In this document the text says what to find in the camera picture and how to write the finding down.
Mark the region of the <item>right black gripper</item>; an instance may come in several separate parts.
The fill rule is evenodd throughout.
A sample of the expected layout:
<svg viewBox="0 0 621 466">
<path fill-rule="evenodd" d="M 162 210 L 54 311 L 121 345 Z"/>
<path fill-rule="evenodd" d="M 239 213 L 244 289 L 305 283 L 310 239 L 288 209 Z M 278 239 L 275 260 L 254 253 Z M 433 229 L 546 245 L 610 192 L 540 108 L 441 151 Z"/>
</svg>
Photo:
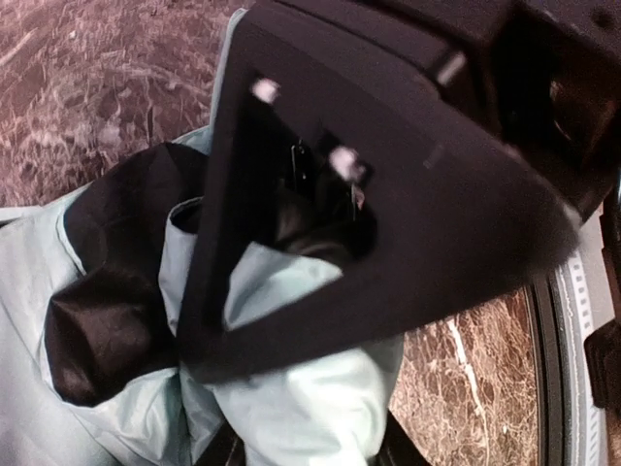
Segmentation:
<svg viewBox="0 0 621 466">
<path fill-rule="evenodd" d="M 380 222 L 588 220 L 620 165 L 616 1 L 275 1 L 282 84 Z"/>
</svg>

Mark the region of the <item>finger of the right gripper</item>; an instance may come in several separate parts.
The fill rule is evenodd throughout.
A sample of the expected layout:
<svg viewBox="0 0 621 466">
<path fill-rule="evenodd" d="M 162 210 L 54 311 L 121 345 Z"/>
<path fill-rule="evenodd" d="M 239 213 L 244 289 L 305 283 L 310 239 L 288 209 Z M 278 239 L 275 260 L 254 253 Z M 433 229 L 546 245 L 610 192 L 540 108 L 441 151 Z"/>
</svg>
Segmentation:
<svg viewBox="0 0 621 466">
<path fill-rule="evenodd" d="M 514 150 L 459 113 L 465 55 L 353 1 L 259 1 L 235 27 L 178 327 L 204 383 L 264 373 L 458 313 L 563 262 L 579 215 Z M 279 130 L 344 144 L 371 168 L 372 250 L 338 281 L 240 329 L 229 276 L 267 233 Z"/>
</svg>

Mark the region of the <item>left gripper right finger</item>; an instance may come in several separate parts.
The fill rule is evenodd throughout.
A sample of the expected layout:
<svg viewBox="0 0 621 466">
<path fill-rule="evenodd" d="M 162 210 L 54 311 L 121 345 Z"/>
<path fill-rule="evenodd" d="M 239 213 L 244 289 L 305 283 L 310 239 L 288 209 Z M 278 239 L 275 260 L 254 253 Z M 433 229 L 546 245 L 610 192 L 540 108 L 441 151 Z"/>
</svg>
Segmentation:
<svg viewBox="0 0 621 466">
<path fill-rule="evenodd" d="M 415 446 L 399 421 L 393 416 L 387 418 L 386 429 L 380 450 L 375 459 L 376 466 L 431 466 Z"/>
</svg>

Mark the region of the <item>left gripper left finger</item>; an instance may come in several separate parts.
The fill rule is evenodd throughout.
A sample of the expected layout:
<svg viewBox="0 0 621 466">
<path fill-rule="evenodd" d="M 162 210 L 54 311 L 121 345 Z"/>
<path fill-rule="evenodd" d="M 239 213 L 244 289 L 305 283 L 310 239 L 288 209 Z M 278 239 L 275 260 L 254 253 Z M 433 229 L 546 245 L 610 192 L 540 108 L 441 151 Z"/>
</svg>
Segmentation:
<svg viewBox="0 0 621 466">
<path fill-rule="evenodd" d="M 245 445 L 231 426 L 220 426 L 203 452 L 203 466 L 246 466 Z"/>
</svg>

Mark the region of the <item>mint green folding umbrella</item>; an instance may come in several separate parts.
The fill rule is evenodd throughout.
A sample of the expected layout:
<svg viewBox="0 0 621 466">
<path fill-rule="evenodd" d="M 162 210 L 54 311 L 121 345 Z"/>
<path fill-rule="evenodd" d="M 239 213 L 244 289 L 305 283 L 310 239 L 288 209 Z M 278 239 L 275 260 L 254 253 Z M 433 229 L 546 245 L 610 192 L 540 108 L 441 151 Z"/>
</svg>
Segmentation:
<svg viewBox="0 0 621 466">
<path fill-rule="evenodd" d="M 203 465 L 220 426 L 246 465 L 375 465 L 402 337 L 236 383 L 178 364 L 212 131 L 132 155 L 1 231 L 1 461 Z"/>
</svg>

